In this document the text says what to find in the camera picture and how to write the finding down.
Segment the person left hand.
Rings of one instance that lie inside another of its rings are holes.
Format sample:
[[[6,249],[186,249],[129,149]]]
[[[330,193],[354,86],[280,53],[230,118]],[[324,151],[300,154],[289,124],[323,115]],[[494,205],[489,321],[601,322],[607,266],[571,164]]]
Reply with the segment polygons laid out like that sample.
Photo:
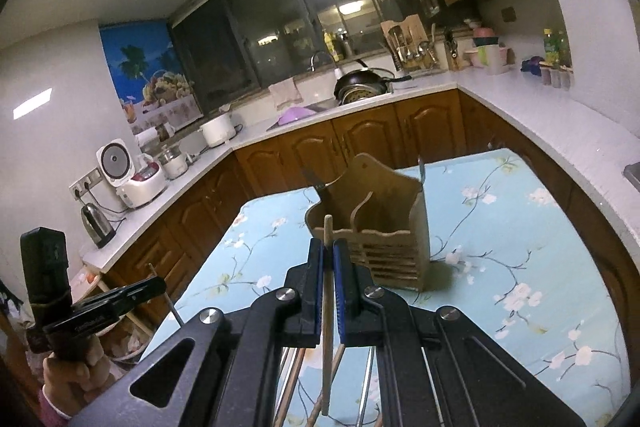
[[[64,361],[51,353],[43,360],[43,399],[68,421],[114,384],[112,366],[96,335],[88,338],[77,361]]]

